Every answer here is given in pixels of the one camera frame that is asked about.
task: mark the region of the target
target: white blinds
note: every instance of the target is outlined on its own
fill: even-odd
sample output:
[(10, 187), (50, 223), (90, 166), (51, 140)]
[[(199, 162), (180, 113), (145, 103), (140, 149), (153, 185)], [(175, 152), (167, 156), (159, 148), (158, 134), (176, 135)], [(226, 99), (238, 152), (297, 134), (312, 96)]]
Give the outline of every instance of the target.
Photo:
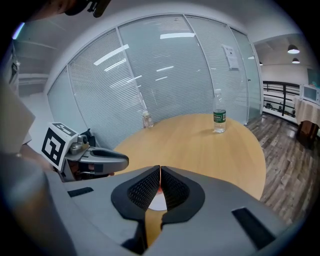
[(213, 112), (213, 86), (193, 31), (182, 16), (158, 16), (119, 28), (138, 89), (157, 122)]
[(113, 149), (143, 127), (142, 111), (115, 30), (82, 50), (68, 69), (82, 116), (101, 147)]
[(55, 122), (61, 122), (78, 133), (87, 130), (70, 86), (67, 68), (64, 68), (48, 93), (48, 101)]
[[(221, 89), (225, 99), (226, 115), (242, 124), (248, 121), (247, 77), (237, 42), (228, 26), (212, 20), (187, 17), (201, 42), (214, 89)], [(239, 69), (230, 70), (222, 45), (233, 47)]]

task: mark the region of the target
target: wooden tabletop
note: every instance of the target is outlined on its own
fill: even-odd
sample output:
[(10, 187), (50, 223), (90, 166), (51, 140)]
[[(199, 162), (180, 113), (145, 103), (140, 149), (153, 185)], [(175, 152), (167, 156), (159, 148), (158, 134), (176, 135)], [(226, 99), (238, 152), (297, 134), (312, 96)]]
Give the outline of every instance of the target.
[(258, 140), (229, 118), (224, 133), (213, 131), (212, 114), (162, 120), (114, 149), (129, 157), (129, 166), (116, 174), (146, 166), (171, 166), (233, 183), (259, 200), (266, 181), (266, 162)]

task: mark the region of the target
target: plastic bottle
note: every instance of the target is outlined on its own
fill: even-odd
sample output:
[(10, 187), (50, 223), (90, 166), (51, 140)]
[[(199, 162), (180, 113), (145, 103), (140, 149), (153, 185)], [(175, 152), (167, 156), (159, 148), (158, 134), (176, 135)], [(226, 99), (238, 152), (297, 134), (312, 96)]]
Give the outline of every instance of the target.
[(226, 105), (222, 98), (221, 89), (214, 90), (213, 121), (216, 133), (223, 133), (226, 130)]
[(142, 112), (142, 116), (144, 128), (151, 128), (154, 126), (154, 122), (152, 121), (152, 118), (147, 110)]

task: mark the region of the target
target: wooden floor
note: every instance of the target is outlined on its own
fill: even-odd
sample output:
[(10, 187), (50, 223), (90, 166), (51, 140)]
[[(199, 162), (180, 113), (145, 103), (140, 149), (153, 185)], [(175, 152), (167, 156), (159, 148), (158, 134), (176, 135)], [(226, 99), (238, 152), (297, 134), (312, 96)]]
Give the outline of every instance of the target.
[(261, 201), (287, 224), (302, 218), (310, 209), (320, 186), (320, 141), (314, 150), (297, 140), (298, 127), (263, 114), (247, 125), (262, 147), (266, 180)]

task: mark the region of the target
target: bottle cap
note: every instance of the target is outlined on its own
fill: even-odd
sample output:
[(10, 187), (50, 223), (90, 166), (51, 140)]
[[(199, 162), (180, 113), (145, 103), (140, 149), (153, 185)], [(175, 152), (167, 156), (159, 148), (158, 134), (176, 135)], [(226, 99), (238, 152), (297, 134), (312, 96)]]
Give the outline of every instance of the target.
[(142, 115), (143, 115), (144, 117), (147, 117), (147, 116), (149, 116), (149, 112), (148, 112), (147, 110), (144, 110), (144, 111), (142, 112)]

